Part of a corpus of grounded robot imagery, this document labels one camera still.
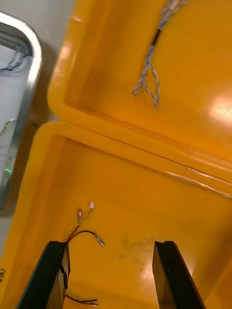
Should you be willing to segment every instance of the wire harness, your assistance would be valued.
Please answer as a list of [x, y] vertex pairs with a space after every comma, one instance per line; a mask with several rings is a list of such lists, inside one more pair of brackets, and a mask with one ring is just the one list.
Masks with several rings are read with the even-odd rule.
[[[104, 247], [104, 243], [103, 241], [100, 239], [100, 237], [94, 233], [94, 232], [91, 232], [91, 231], [87, 231], [87, 230], [83, 230], [83, 231], [80, 231], [80, 232], [77, 232], [77, 229], [79, 228], [79, 226], [85, 222], [91, 215], [92, 211], [94, 210], [94, 203], [91, 202], [90, 203], [90, 212], [88, 213], [88, 215], [86, 216], [86, 218], [84, 220], [81, 220], [81, 217], [82, 217], [82, 210], [79, 209], [78, 211], [78, 224], [76, 226], [74, 226], [65, 236], [64, 240], [66, 242], [70, 242], [74, 237], [76, 237], [77, 235], [79, 234], [82, 234], [82, 233], [89, 233], [89, 234], [92, 234], [95, 239], [97, 240], [97, 242], [100, 244], [101, 247]], [[87, 300], [87, 299], [84, 299], [80, 296], [77, 296], [76, 294], [73, 294], [69, 291], [69, 289], [66, 291], [66, 297], [68, 299], [71, 299], [79, 304], [83, 304], [83, 305], [92, 305], [92, 306], [98, 306], [98, 303], [97, 303], [97, 299], [90, 299], [90, 300]]]
[[18, 45], [14, 53], [13, 58], [8, 63], [7, 67], [0, 68], [0, 73], [11, 72], [18, 69], [24, 62], [24, 59], [28, 56], [28, 51], [25, 47]]
[[[161, 20], [159, 22], [159, 26], [155, 35], [155, 38], [150, 46], [149, 52], [146, 56], [145, 59], [145, 64], [144, 64], [144, 68], [143, 68], [143, 72], [141, 75], [141, 78], [138, 82], [138, 84], [135, 86], [135, 88], [133, 89], [132, 94], [133, 95], [137, 95], [142, 86], [144, 86], [145, 90], [149, 93], [149, 95], [153, 98], [154, 100], [154, 107], [157, 107], [159, 98], [160, 98], [160, 82], [159, 82], [159, 78], [158, 78], [158, 74], [157, 72], [153, 69], [152, 63], [151, 63], [151, 59], [154, 53], [154, 49], [155, 49], [155, 45], [157, 43], [157, 40], [160, 36], [160, 33], [163, 29], [163, 27], [169, 22], [169, 20], [171, 19], [171, 17], [176, 14], [180, 8], [185, 5], [188, 2], [188, 0], [169, 0], [168, 3], [164, 6], [163, 11], [162, 11], [162, 15], [161, 15]], [[148, 88], [146, 85], [146, 72], [148, 70], [148, 68], [151, 69], [152, 71], [152, 75], [154, 76], [155, 80], [156, 80], [156, 95], [154, 95]]]

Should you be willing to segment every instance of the green light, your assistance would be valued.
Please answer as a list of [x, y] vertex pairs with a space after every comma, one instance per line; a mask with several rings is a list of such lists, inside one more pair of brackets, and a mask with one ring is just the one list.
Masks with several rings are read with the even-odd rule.
[[10, 173], [10, 174], [12, 173], [12, 171], [10, 169], [5, 169], [5, 171]]

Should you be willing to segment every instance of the blue and white wire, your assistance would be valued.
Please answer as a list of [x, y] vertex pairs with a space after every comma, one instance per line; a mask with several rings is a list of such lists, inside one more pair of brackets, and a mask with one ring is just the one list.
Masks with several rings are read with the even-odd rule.
[[[145, 59], [145, 64], [144, 64], [144, 68], [143, 68], [143, 73], [141, 75], [141, 78], [138, 82], [138, 84], [135, 86], [135, 88], [133, 89], [133, 94], [136, 96], [142, 86], [144, 86], [145, 90], [149, 93], [149, 95], [153, 98], [154, 100], [154, 107], [157, 107], [159, 98], [160, 98], [160, 83], [159, 83], [159, 78], [158, 78], [158, 74], [157, 72], [153, 69], [152, 63], [151, 63], [151, 59], [154, 53], [154, 49], [155, 49], [155, 45], [157, 42], [157, 39], [163, 29], [163, 27], [169, 22], [169, 20], [171, 19], [171, 17], [176, 14], [180, 8], [185, 5], [188, 2], [188, 0], [169, 0], [168, 3], [164, 6], [162, 14], [161, 14], [161, 20], [159, 22], [159, 26], [156, 32], [156, 36], [150, 46], [149, 52], [146, 56]], [[146, 72], [148, 70], [148, 68], [151, 69], [152, 71], [152, 75], [154, 76], [155, 80], [156, 80], [156, 95], [154, 96], [153, 93], [147, 88], [146, 86]]]
[[0, 68], [0, 73], [15, 71], [23, 64], [24, 59], [27, 56], [28, 56], [28, 51], [25, 49], [25, 47], [20, 46], [20, 45], [17, 46], [12, 60], [8, 63], [7, 67]]

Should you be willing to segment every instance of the blue wire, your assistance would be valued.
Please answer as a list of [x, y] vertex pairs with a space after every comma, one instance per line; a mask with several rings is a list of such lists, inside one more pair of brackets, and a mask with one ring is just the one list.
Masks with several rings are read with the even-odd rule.
[[[16, 63], [14, 63], [16, 60], [17, 54], [20, 54], [19, 60]], [[28, 56], [28, 54], [29, 53], [26, 51], [25, 47], [17, 46], [12, 60], [8, 63], [6, 68], [0, 69], [0, 73], [15, 71], [17, 68], [19, 68], [22, 65], [24, 59]]]

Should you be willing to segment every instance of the yellow plastic case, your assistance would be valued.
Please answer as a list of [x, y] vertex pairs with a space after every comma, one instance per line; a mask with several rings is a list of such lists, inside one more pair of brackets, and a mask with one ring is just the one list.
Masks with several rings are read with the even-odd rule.
[[[48, 93], [67, 123], [35, 138], [1, 260], [0, 308], [17, 305], [46, 243], [92, 201], [83, 228], [105, 247], [73, 239], [71, 292], [103, 309], [158, 309], [154, 242], [173, 240], [207, 309], [232, 308], [232, 3], [191, 0], [165, 26], [154, 109], [144, 90], [131, 93], [165, 3], [77, 1]], [[77, 306], [67, 299], [64, 309]]]
[[[0, 308], [17, 305], [46, 243], [62, 241], [76, 225], [78, 209], [86, 215], [92, 201], [95, 209], [81, 229], [96, 232], [105, 246], [87, 234], [72, 240], [72, 293], [98, 298], [99, 308], [159, 308], [154, 243], [171, 239], [206, 301], [228, 273], [231, 199], [165, 172], [181, 168], [67, 123], [44, 125], [33, 143], [0, 264], [6, 271]], [[218, 294], [214, 298], [220, 303]], [[64, 309], [78, 306], [65, 300]]]
[[[64, 121], [232, 182], [232, 2], [190, 0], [164, 27], [167, 0], [78, 0], [48, 93]], [[147, 84], [153, 92], [154, 78]]]

